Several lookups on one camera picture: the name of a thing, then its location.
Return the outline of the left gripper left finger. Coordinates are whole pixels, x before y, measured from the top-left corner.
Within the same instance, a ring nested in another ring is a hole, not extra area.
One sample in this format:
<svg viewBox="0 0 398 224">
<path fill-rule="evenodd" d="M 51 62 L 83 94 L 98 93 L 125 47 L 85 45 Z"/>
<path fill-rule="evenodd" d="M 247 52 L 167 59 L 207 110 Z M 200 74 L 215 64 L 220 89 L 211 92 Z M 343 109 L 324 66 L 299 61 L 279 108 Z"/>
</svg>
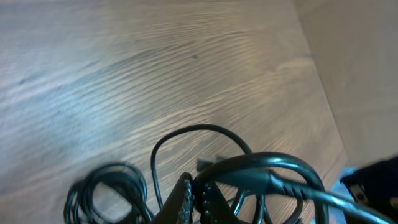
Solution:
<svg viewBox="0 0 398 224">
<path fill-rule="evenodd" d="M 150 224 L 191 224 L 193 222 L 192 182 L 192 176 L 184 172 Z"/>
</svg>

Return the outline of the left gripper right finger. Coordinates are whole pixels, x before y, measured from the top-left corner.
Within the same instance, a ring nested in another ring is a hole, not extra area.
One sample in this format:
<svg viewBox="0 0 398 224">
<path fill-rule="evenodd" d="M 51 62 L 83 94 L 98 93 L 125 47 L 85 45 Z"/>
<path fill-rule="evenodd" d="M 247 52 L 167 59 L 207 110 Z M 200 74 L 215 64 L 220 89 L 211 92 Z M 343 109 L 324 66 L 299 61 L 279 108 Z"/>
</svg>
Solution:
<svg viewBox="0 0 398 224">
<path fill-rule="evenodd" d="M 194 207 L 200 213 L 200 223 L 242 224 L 235 211 L 241 207 L 247 192 L 247 190 L 238 189 L 236 197 L 233 199 L 234 207 L 230 207 L 214 181 L 204 183 L 194 179 Z"/>
</svg>

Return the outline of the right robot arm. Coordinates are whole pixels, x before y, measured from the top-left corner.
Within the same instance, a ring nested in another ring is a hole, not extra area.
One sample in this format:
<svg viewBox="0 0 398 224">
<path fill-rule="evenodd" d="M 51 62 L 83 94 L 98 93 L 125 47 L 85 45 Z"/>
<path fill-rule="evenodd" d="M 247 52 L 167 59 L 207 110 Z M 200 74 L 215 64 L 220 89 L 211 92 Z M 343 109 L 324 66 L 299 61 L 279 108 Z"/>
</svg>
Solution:
<svg viewBox="0 0 398 224">
<path fill-rule="evenodd" d="M 397 221 L 397 157 L 362 167 L 340 182 L 355 202 Z"/>
</svg>

